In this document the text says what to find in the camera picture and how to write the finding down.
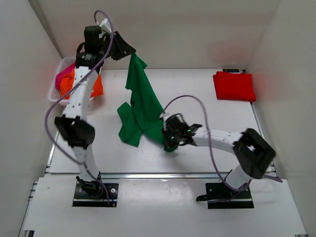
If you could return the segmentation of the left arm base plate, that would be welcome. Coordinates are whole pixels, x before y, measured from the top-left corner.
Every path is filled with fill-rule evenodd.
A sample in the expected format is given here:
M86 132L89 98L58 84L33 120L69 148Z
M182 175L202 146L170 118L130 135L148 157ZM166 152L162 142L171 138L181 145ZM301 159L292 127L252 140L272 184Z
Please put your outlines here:
M104 187L96 181L85 182L76 177L77 183L73 197L73 207L116 207L119 184L103 183L107 189L108 196Z

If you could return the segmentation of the green t shirt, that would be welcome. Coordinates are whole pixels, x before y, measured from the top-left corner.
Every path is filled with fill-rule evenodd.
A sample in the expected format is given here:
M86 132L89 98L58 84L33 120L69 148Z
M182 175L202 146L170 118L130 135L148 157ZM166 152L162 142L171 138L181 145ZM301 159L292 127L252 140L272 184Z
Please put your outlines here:
M125 88L131 91L130 102L118 107L122 126L118 133L122 142L138 147L142 135L163 145L163 110L146 75L147 64L137 54L130 57Z

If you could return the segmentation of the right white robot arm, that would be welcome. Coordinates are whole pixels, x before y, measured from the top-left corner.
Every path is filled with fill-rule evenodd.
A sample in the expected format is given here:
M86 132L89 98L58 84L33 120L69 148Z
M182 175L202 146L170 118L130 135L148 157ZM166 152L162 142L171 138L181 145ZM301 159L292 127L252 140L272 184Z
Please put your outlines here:
M222 194L228 198L243 191L253 179L268 178L280 181L279 178L267 175L266 171L276 156L275 150L254 129L227 132L209 129L201 124L188 125L182 114L160 115L163 122L162 135L164 146L168 149L191 145L218 149L235 155L238 166L229 172L222 181Z

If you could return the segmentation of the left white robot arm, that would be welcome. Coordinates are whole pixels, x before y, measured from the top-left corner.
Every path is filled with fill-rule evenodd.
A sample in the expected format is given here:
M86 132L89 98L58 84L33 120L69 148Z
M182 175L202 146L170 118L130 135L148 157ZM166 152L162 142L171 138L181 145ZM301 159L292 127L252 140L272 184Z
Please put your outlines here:
M60 135L75 154L80 171L77 182L82 191L92 198L106 193L92 151L95 128L87 122L93 86L106 58L120 60L135 51L118 32L112 32L105 26L85 27L84 42L77 48L73 91L62 115L54 120Z

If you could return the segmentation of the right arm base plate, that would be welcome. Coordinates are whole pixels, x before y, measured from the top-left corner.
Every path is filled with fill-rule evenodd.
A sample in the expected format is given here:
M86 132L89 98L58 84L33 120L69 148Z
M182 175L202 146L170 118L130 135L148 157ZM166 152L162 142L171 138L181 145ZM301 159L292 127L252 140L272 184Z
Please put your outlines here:
M222 183L206 183L206 194L196 198L198 202L207 202L208 209L253 209L254 203L250 188L232 191Z

